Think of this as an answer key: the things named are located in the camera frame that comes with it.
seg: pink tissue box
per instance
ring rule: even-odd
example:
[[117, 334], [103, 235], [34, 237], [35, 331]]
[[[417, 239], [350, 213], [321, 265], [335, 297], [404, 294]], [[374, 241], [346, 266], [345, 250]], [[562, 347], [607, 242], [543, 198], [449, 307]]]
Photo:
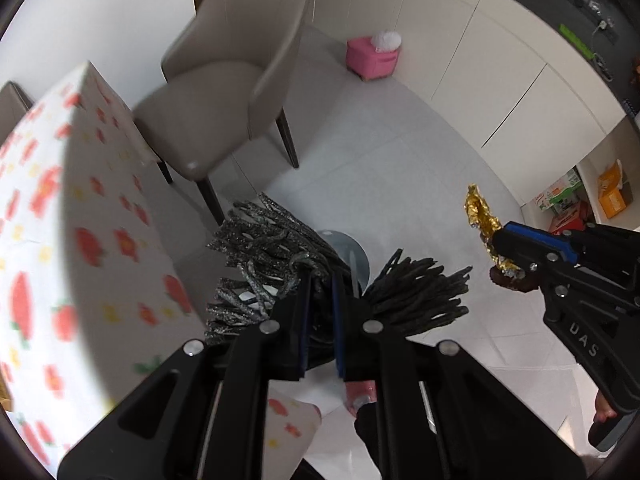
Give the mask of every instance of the pink tissue box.
[[376, 52], [371, 37], [347, 41], [347, 68], [364, 81], [392, 75], [398, 63], [400, 49], [393, 52]]

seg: floor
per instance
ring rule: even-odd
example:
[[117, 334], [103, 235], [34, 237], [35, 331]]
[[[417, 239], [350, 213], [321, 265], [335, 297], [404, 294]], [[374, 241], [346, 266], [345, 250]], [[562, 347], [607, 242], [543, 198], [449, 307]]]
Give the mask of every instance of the floor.
[[[595, 386], [543, 325], [542, 295], [498, 288], [491, 261], [463, 210], [475, 182], [503, 221], [522, 221], [517, 202], [480, 156], [435, 111], [392, 78], [363, 83], [347, 72], [344, 47], [306, 28], [286, 102], [300, 158], [293, 170], [275, 126], [246, 144], [210, 176], [223, 208], [264, 191], [316, 229], [350, 234], [375, 276], [398, 248], [432, 256], [446, 272], [473, 265], [469, 314], [415, 336], [458, 341], [578, 452], [586, 441]], [[204, 248], [216, 225], [196, 187], [177, 175], [169, 187], [158, 168], [143, 175], [164, 245], [202, 314], [224, 258]], [[344, 409], [344, 387], [329, 364], [283, 393], [308, 400], [324, 416], [306, 458], [328, 480], [378, 473]]]

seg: gold foil wrapper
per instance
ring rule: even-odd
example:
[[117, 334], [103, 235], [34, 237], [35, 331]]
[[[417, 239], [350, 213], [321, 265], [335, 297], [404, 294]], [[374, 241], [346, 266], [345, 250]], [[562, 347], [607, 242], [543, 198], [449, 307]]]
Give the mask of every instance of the gold foil wrapper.
[[469, 225], [480, 231], [480, 239], [496, 267], [498, 267], [505, 276], [509, 276], [510, 278], [524, 277], [524, 272], [520, 267], [511, 260], [503, 258], [495, 251], [491, 240], [494, 233], [502, 229], [502, 224], [497, 217], [491, 214], [491, 208], [489, 208], [486, 200], [480, 194], [480, 190], [476, 184], [469, 185], [465, 199], [465, 211]]

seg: metal rivet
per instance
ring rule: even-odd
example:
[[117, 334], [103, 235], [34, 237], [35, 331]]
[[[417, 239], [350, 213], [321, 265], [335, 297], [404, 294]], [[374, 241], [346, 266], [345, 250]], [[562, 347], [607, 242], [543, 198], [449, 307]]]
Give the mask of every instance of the metal rivet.
[[182, 350], [184, 350], [185, 354], [194, 356], [204, 350], [204, 343], [199, 339], [192, 339], [184, 344]]
[[376, 321], [375, 319], [369, 319], [362, 324], [362, 329], [367, 334], [379, 334], [380, 332], [382, 332], [383, 328], [384, 325], [382, 325], [382, 323]]
[[458, 352], [460, 352], [460, 345], [451, 339], [445, 339], [438, 343], [438, 350], [442, 355], [453, 357], [454, 355], [458, 355]]
[[556, 286], [556, 296], [560, 296], [561, 298], [564, 298], [567, 294], [569, 294], [569, 289], [566, 288], [564, 285]]
[[263, 334], [273, 334], [280, 330], [280, 324], [275, 319], [268, 319], [260, 323], [260, 332]]

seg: chair leg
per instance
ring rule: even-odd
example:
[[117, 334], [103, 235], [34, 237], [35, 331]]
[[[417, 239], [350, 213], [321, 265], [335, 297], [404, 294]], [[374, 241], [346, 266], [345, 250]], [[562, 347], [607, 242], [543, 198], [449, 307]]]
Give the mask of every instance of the chair leg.
[[291, 130], [289, 130], [289, 123], [287, 123], [287, 117], [284, 114], [284, 108], [280, 111], [278, 118], [276, 119], [282, 142], [289, 155], [289, 160], [294, 168], [299, 168], [298, 155], [296, 154], [296, 147], [293, 145], [293, 139], [291, 139]]
[[174, 180], [171, 178], [171, 173], [169, 173], [169, 168], [166, 166], [166, 162], [164, 160], [158, 162], [158, 168], [162, 171], [162, 176], [164, 176], [167, 184], [173, 184]]
[[218, 202], [218, 197], [216, 196], [216, 192], [213, 189], [208, 178], [203, 178], [196, 182], [198, 184], [198, 189], [202, 193], [202, 197], [204, 198], [204, 202], [209, 207], [213, 218], [216, 219], [218, 225], [222, 225], [222, 222], [225, 221], [225, 213], [222, 211], [220, 207], [220, 202]]

